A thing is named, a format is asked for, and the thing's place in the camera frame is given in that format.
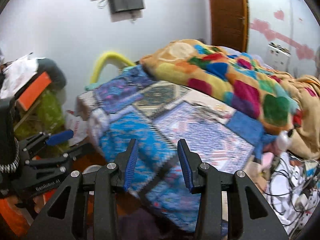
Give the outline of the colourful heart pattern blanket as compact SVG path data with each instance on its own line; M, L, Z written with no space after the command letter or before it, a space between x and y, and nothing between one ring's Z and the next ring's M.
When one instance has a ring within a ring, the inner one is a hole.
M290 151L319 158L319 80L263 67L247 53L231 54L198 40L179 40L140 59L154 78L207 94L259 120L277 135L293 130Z

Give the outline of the white plastic shopping bag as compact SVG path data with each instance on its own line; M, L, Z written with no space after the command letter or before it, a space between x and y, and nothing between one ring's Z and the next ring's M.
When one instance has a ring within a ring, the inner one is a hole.
M68 140L69 146L74 146L87 137L87 121L79 115L74 115L73 111L65 113L65 128L73 131L73 137Z

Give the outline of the black wall box under television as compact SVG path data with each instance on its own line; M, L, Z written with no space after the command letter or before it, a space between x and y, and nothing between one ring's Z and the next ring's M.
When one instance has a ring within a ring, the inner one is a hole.
M111 14L144 9L144 0L109 0Z

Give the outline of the brown wooden door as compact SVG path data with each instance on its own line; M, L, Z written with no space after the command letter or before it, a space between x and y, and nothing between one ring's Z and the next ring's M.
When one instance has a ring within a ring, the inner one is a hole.
M209 0L212 44L247 51L248 0Z

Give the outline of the white cloth on pile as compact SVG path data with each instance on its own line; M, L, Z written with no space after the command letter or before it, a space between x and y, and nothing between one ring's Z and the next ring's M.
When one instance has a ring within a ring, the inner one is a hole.
M13 97L37 74L37 58L24 55L13 61L4 71L5 79L1 87L1 99Z

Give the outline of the white plastic trash bucket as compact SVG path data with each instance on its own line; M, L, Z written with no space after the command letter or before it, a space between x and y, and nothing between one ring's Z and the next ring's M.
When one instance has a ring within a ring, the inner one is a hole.
M101 165L90 165L84 169L82 174L88 174L92 172L97 172L101 168Z

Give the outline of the yellow foam tube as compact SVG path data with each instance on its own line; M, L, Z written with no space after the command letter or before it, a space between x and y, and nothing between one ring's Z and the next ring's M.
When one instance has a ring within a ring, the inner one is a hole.
M97 83L100 79L102 71L108 66L113 65L116 67L119 74L127 67L135 67L136 64L125 57L123 54L115 51L103 52L97 59L93 67L93 73L90 77L89 83Z

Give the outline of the white bottle with black cap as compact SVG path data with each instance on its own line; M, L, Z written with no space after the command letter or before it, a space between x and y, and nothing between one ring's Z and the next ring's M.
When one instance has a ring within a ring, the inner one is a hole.
M292 135L294 128L288 131L281 131L276 138L276 146L280 152L286 152L292 144Z

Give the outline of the orange cardboard box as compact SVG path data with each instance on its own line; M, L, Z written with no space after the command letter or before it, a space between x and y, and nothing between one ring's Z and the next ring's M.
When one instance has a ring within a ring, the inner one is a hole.
M39 75L18 98L18 104L24 111L28 111L42 92L52 83L47 72Z

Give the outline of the green leaf pattern bag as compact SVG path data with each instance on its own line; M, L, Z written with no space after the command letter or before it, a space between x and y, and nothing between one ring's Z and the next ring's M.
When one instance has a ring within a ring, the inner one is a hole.
M40 132L55 134L65 129L61 104L52 90L45 89L29 110L16 107L14 134L21 141Z

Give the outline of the blue patchwork bed sheet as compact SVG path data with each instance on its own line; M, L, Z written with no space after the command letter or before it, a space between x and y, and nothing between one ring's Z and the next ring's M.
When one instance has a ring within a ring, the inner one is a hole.
M263 147L275 140L258 120L191 88L157 81L142 66L82 93L76 106L107 161L136 139L129 193L186 232L195 230L200 195L185 186L178 141L184 139L205 163L234 173L250 157L260 160Z

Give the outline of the frosted sliding wardrobe with hearts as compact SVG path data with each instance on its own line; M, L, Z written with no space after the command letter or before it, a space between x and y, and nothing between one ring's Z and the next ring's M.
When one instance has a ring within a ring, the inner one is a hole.
M266 59L269 43L279 44L291 54L286 72L316 75L319 24L306 2L248 0L248 7L248 53Z

